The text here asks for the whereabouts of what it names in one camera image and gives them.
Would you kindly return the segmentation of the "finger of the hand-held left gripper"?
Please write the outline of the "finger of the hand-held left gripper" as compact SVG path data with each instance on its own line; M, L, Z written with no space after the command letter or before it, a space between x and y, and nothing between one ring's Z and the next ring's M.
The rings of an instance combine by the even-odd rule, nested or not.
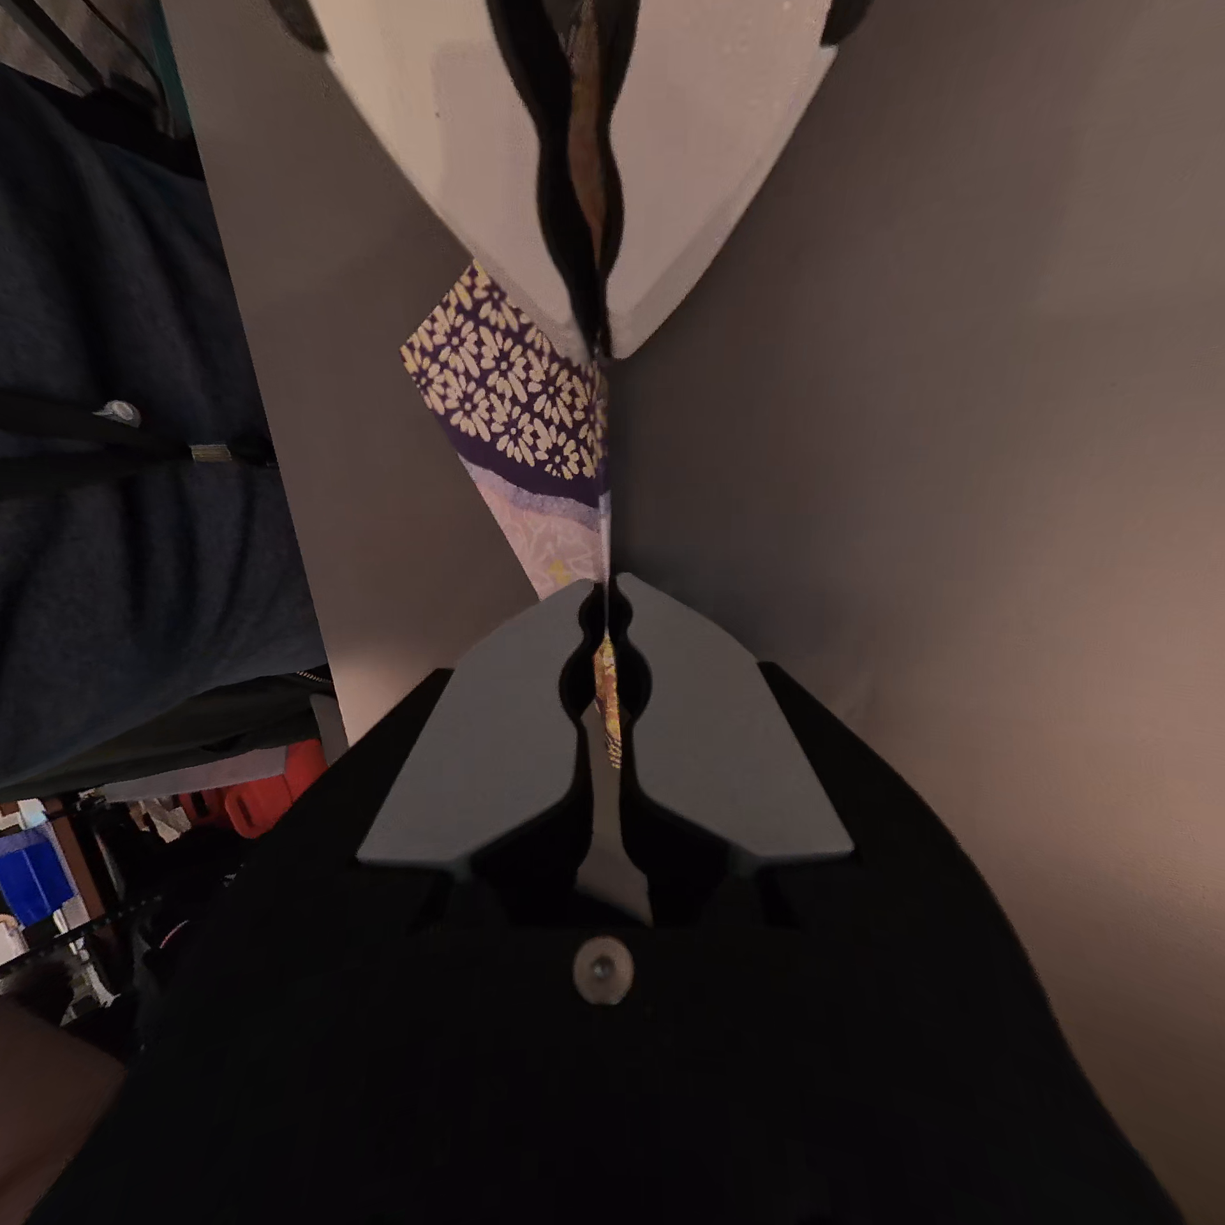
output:
M644 2L609 124L622 237L606 279L625 359L692 292L832 66L828 2Z
M558 353L586 356L541 228L541 139L485 3L310 8L329 70L412 189Z

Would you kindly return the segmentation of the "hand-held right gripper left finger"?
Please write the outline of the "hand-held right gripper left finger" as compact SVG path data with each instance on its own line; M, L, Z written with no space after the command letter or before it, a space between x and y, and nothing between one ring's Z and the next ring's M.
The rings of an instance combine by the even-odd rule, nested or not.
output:
M592 843L583 714L602 591L578 579L471 648L366 835L357 859L459 878L551 868L571 880Z

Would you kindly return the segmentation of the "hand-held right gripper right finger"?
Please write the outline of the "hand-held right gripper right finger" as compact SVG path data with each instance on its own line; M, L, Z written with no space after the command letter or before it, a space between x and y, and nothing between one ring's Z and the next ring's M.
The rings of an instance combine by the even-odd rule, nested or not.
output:
M723 628L622 572L618 663L646 695L625 733L621 832L651 884L842 861L853 839L755 657Z

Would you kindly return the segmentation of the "patterned origami paper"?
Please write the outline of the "patterned origami paper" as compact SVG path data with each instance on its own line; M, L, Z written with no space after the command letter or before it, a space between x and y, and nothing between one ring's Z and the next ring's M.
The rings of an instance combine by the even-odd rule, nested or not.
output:
M618 43L634 3L570 3L560 27L571 75L568 173L606 275L622 224L615 171L600 151L615 97ZM589 579L609 595L611 495L603 358L564 358L476 262L401 349L539 600Z

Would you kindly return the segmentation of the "red plastic object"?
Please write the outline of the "red plastic object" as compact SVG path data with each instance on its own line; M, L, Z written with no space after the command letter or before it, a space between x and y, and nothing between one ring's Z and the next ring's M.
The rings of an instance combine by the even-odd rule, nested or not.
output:
M285 750L280 775L221 791L221 811L239 838L259 839L269 833L298 798L326 772L320 740L306 740Z

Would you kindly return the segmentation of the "person's dark blue clothing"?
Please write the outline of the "person's dark blue clothing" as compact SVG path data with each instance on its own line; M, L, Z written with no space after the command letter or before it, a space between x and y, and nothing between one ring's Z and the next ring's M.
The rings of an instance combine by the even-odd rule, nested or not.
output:
M2 68L2 787L323 665L199 171Z

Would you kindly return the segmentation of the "blue storage bin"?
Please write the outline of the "blue storage bin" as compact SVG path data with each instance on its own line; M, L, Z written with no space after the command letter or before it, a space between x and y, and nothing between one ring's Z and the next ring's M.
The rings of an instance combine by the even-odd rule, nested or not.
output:
M1 836L1 894L7 913L30 928L52 918L77 897L51 826Z

